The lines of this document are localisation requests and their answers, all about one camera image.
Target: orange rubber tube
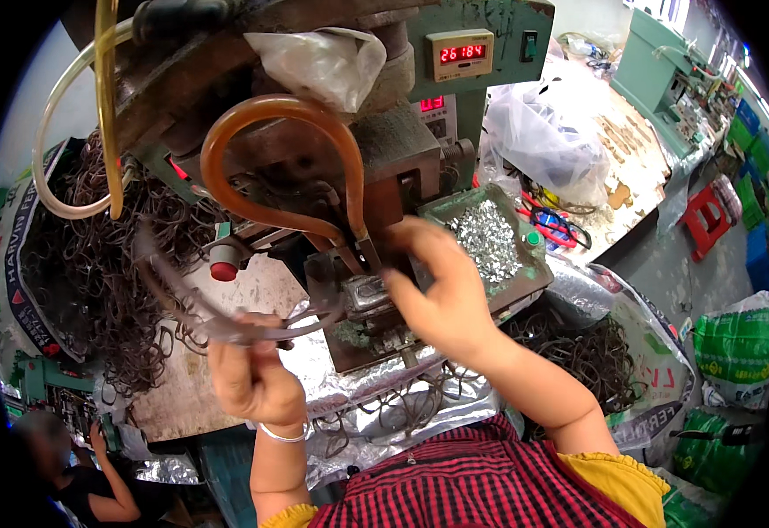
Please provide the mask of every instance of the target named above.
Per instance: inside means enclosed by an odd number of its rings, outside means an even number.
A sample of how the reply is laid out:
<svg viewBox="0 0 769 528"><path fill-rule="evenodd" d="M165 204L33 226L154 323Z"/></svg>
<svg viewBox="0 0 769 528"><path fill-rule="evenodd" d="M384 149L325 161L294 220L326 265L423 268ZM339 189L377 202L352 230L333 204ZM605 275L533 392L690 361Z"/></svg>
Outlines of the orange rubber tube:
<svg viewBox="0 0 769 528"><path fill-rule="evenodd" d="M334 224L311 216L279 211L256 204L235 191L223 174L223 153L232 136L253 122L287 117L314 125L335 145L346 178L346 215L352 234L366 238L364 225L364 164L352 132L337 116L314 100L295 95L261 95L226 111L211 127L202 144L202 179L214 199L243 218L273 227L293 229L328 238L337 248L346 244Z"/></svg>

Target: bangle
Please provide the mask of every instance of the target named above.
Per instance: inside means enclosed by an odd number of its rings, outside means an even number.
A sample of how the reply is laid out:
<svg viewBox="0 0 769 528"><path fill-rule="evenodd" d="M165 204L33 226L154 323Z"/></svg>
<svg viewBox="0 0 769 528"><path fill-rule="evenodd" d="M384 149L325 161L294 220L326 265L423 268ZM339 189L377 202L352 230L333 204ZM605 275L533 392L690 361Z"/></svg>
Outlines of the bangle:
<svg viewBox="0 0 769 528"><path fill-rule="evenodd" d="M308 432L308 422L303 423L302 434L296 438L284 438L283 436L279 436L278 434L270 431L263 423L259 423L258 426L267 434L267 436L275 440L279 440L280 442L284 442L285 444L295 444L296 442L301 442L305 439L305 434Z"/></svg>

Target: woman's hand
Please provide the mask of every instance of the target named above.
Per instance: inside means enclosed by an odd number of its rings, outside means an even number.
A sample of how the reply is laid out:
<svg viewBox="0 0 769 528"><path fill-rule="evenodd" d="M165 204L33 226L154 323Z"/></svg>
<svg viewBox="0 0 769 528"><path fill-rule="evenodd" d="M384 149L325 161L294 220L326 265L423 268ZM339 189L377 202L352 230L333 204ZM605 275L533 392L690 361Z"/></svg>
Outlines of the woman's hand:
<svg viewBox="0 0 769 528"><path fill-rule="evenodd" d="M382 279L411 330L454 361L474 370L499 335L487 309L484 284L469 255L448 231L416 217L390 227L390 242L425 264L434 284L425 295L396 269Z"/></svg>
<svg viewBox="0 0 769 528"><path fill-rule="evenodd" d="M91 431L88 433L88 439L91 441L91 449L94 449L94 454L99 459L101 456L105 456L105 451L108 446L105 445L105 438L99 433L99 420L95 420L91 424Z"/></svg>
<svg viewBox="0 0 769 528"><path fill-rule="evenodd" d="M273 328L281 323L278 316L259 313L238 320ZM275 341L239 346L211 340L208 354L214 393L224 412L279 428L305 422L305 391L281 364Z"/></svg>

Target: person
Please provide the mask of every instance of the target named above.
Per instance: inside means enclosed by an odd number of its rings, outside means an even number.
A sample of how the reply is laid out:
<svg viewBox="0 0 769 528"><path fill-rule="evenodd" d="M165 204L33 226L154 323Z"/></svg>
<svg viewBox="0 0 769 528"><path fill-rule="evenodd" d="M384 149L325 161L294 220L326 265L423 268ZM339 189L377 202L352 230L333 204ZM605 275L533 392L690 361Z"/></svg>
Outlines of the person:
<svg viewBox="0 0 769 528"><path fill-rule="evenodd" d="M11 426L29 447L38 477L49 486L52 499L61 501L88 528L153 526L173 506L172 493L162 484L126 481L109 460L99 422L91 426L91 449L78 447L62 420L48 411L31 411ZM70 466L71 452L78 464Z"/></svg>
<svg viewBox="0 0 769 528"><path fill-rule="evenodd" d="M417 218L390 228L395 248L434 277L425 294L395 269L382 278L408 326L483 374L549 440L523 442L504 416L456 428L350 477L344 497L315 508L305 487L305 393L273 342L212 341L223 410L259 423L250 489L258 522L308 526L664 526L669 487L619 453L595 396L498 330L475 265L445 230ZM275 316L246 314L263 325Z"/></svg>

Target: green plastic crate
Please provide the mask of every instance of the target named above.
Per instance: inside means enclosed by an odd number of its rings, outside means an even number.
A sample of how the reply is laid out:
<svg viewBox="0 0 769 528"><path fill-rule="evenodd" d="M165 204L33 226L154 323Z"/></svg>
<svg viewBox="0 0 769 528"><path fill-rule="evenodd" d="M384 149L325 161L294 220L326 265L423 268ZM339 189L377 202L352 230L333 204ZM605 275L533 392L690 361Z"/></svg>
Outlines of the green plastic crate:
<svg viewBox="0 0 769 528"><path fill-rule="evenodd" d="M731 129L728 131L728 141L737 144L742 152L748 152L751 143L754 142L754 136L751 135L739 117L734 117L731 122Z"/></svg>
<svg viewBox="0 0 769 528"><path fill-rule="evenodd" d="M765 176L769 172L769 134L764 130L760 130L754 142L751 143L749 150L743 149L743 152L746 154L749 151L751 157L754 158L754 163L757 165L759 173Z"/></svg>
<svg viewBox="0 0 769 528"><path fill-rule="evenodd" d="M745 224L745 229L751 231L754 227L759 226L765 215L763 215L763 210L759 207L757 196L754 194L754 185L751 183L750 175L746 174L743 179L739 180L736 191L739 201L743 205L743 224Z"/></svg>

